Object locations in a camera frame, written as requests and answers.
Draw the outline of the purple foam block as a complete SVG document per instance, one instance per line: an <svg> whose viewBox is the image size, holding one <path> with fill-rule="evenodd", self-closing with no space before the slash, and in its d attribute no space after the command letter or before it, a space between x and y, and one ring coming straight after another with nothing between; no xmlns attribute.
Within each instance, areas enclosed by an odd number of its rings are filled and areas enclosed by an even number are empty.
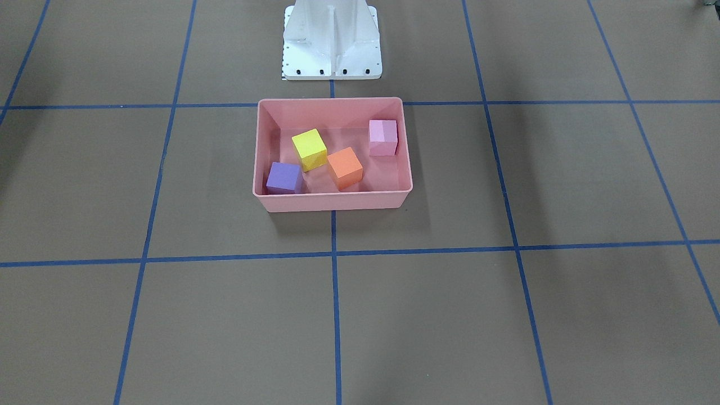
<svg viewBox="0 0 720 405"><path fill-rule="evenodd" d="M273 162L265 187L271 195L303 192L303 169L298 164Z"/></svg>

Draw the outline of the yellow foam block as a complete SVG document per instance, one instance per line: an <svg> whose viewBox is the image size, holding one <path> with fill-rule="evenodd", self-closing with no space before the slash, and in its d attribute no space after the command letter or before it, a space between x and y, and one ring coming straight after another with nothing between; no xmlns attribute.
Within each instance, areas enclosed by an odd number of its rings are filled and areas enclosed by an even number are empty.
<svg viewBox="0 0 720 405"><path fill-rule="evenodd" d="M327 147L317 128L291 137L299 165L308 172L327 164Z"/></svg>

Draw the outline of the pink foam block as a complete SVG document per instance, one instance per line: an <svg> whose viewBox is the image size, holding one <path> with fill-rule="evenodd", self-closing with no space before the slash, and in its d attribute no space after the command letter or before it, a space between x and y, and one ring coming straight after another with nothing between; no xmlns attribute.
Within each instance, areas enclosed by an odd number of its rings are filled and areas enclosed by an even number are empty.
<svg viewBox="0 0 720 405"><path fill-rule="evenodd" d="M368 154L394 156L398 149L398 123L395 120L368 122Z"/></svg>

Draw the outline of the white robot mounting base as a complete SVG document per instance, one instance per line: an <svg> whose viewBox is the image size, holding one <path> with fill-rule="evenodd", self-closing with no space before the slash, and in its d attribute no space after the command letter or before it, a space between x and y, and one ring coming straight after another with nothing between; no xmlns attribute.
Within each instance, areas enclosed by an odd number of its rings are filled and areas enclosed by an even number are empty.
<svg viewBox="0 0 720 405"><path fill-rule="evenodd" d="M378 13L365 1L296 1L283 13L284 80L383 75Z"/></svg>

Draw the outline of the orange foam block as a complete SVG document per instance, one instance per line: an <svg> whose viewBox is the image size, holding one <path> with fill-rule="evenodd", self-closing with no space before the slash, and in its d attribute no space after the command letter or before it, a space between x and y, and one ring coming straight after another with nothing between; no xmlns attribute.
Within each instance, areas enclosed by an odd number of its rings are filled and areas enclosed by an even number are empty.
<svg viewBox="0 0 720 405"><path fill-rule="evenodd" d="M358 184L363 179L363 165L352 147L327 156L332 181L338 190Z"/></svg>

